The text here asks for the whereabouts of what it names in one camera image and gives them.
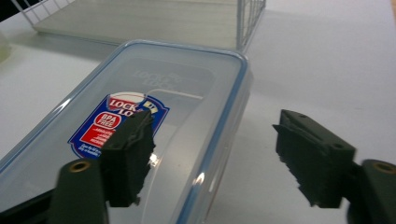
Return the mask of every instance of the black object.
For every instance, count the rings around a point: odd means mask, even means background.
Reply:
[[[50,190],[0,213],[1,224],[106,224],[112,207],[138,205],[155,148],[150,111],[125,120],[102,147],[99,160],[67,163]]]
[[[353,162],[356,149],[306,115],[282,110],[276,152],[297,178],[300,191],[321,208],[350,201],[351,224],[396,224],[396,166]]]

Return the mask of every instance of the red and blue label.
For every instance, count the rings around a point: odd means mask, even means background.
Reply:
[[[138,92],[110,94],[88,116],[69,139],[71,148],[81,158],[98,158],[100,148],[132,114],[150,110],[154,134],[169,111],[158,99]]]

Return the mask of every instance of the dish rack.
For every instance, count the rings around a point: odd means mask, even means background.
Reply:
[[[114,44],[151,39],[239,50],[265,7],[265,0],[24,0],[26,6],[11,1],[42,33]]]

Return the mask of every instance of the container lid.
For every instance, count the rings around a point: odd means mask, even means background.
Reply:
[[[0,161],[0,211],[52,189],[63,165],[97,158],[127,116],[149,109],[156,147],[141,202],[109,209],[110,221],[176,222],[247,73],[246,59],[228,50],[120,46]]]

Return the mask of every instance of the white table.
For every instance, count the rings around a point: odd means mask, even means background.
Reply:
[[[0,23],[0,158],[115,47]],[[268,0],[247,56],[255,81],[207,223],[346,223],[309,207],[275,153],[280,109],[315,119],[359,151],[396,163],[396,32],[389,0]]]

